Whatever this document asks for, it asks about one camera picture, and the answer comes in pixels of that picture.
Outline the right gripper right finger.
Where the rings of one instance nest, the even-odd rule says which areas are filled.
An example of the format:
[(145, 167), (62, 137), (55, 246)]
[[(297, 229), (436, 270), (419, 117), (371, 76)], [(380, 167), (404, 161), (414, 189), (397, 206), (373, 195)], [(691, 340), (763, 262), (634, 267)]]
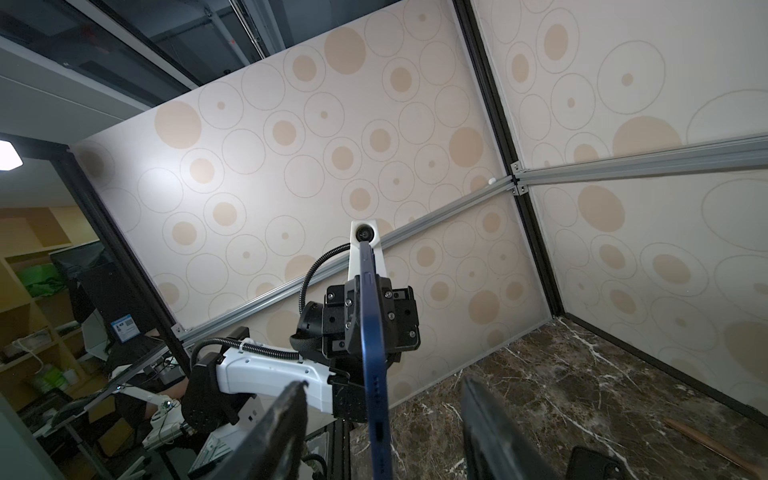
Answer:
[(466, 474), (469, 479), (556, 479), (558, 474), (506, 415), (479, 380), (461, 389)]

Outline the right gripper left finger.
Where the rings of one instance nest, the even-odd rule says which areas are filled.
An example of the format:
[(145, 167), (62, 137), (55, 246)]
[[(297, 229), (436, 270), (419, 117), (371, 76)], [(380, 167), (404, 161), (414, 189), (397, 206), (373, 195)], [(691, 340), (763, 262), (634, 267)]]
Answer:
[(209, 476), (215, 480), (298, 479), (308, 423), (306, 381), (293, 381)]

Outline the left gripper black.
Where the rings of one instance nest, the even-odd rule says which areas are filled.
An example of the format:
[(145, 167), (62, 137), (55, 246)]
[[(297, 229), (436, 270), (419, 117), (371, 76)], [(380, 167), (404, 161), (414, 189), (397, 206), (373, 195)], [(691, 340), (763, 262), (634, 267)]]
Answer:
[[(360, 288), (357, 281), (331, 285), (324, 301), (309, 301), (304, 306), (291, 347), (302, 356), (319, 363), (362, 362)], [(380, 283), (382, 331), (388, 365), (401, 361), (402, 354), (420, 347), (417, 301), (412, 287), (394, 288)]]

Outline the blue phone black screen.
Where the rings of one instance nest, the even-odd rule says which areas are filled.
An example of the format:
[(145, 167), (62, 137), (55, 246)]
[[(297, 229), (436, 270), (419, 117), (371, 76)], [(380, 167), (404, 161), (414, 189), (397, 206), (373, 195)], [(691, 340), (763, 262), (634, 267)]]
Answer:
[(360, 334), (374, 479), (391, 479), (391, 435), (386, 384), (386, 351), (377, 275), (360, 275)]

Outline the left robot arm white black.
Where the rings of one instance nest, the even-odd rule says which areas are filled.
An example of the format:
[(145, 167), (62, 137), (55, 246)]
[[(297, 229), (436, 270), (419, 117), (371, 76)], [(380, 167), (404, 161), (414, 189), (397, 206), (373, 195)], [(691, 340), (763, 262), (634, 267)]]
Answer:
[(211, 433), (239, 422), (246, 400), (277, 397), (291, 382), (307, 385), (310, 406), (352, 422), (367, 422), (381, 436), (389, 429), (385, 378), (365, 373), (356, 280), (327, 288), (323, 302), (303, 307), (291, 350), (254, 343), (248, 330), (206, 341), (190, 356), (191, 377), (182, 413), (194, 429)]

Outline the black phone case tilted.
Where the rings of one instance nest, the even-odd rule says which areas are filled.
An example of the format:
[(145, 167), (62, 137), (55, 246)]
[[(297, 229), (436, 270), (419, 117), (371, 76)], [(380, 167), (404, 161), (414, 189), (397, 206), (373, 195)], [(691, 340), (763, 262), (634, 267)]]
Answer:
[(576, 446), (571, 452), (566, 480), (624, 480), (626, 468), (617, 458)]

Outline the brown wooden stick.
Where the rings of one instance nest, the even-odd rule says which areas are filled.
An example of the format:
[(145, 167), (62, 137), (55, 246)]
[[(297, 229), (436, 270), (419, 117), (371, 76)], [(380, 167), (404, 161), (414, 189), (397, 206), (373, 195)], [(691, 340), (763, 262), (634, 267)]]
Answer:
[(722, 445), (721, 443), (713, 440), (712, 438), (708, 437), (704, 433), (680, 421), (673, 420), (668, 417), (663, 417), (662, 422), (669, 428), (676, 430), (677, 432), (681, 433), (687, 438), (704, 446), (705, 448), (712, 451), (713, 453), (723, 457), (730, 463), (736, 465), (737, 467), (741, 468), (742, 470), (752, 475), (754, 478), (767, 480), (766, 467), (743, 458), (741, 455), (737, 454), (736, 452), (729, 449), (728, 447)]

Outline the diagonal aluminium rail left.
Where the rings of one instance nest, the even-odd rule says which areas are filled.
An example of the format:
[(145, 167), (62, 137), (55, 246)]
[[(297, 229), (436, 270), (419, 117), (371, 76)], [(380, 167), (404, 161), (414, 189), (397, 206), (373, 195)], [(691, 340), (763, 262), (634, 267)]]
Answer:
[[(495, 180), (484, 188), (473, 192), (470, 195), (464, 196), (455, 200), (433, 212), (418, 218), (414, 222), (411, 222), (401, 228), (397, 228), (394, 231), (384, 235), (381, 240), (381, 247), (383, 250), (392, 248), (425, 230), (434, 227), (448, 219), (462, 213), (463, 211), (474, 207), (480, 203), (483, 203), (490, 198), (503, 193), (509, 192), (514, 189), (514, 183), (516, 178), (513, 175), (508, 175), (501, 179)], [(312, 278), (311, 284), (316, 284), (321, 280), (325, 280), (339, 272), (346, 272), (348, 269), (348, 257), (349, 253), (342, 255), (340, 258), (325, 263)], [(191, 330), (184, 331), (178, 338), (187, 345), (192, 346), (193, 343), (209, 337), (217, 332), (223, 331), (225, 328), (230, 327), (236, 323), (239, 323), (247, 318), (269, 308), (275, 304), (278, 304), (286, 299), (289, 299), (293, 295), (297, 295), (302, 285), (302, 279), (297, 278), (287, 282), (273, 290), (268, 291), (264, 295), (257, 297), (255, 300), (251, 300), (242, 306), (235, 308), (221, 316), (211, 320), (207, 324), (199, 327), (195, 327)]]

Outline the horizontal aluminium rail back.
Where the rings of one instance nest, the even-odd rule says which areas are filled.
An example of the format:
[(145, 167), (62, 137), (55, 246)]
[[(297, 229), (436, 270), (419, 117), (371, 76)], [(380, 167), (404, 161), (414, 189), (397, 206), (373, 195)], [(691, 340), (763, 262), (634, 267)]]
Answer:
[(515, 163), (513, 182), (528, 189), (539, 185), (736, 172), (766, 167), (767, 137), (760, 135), (536, 170), (524, 169)]

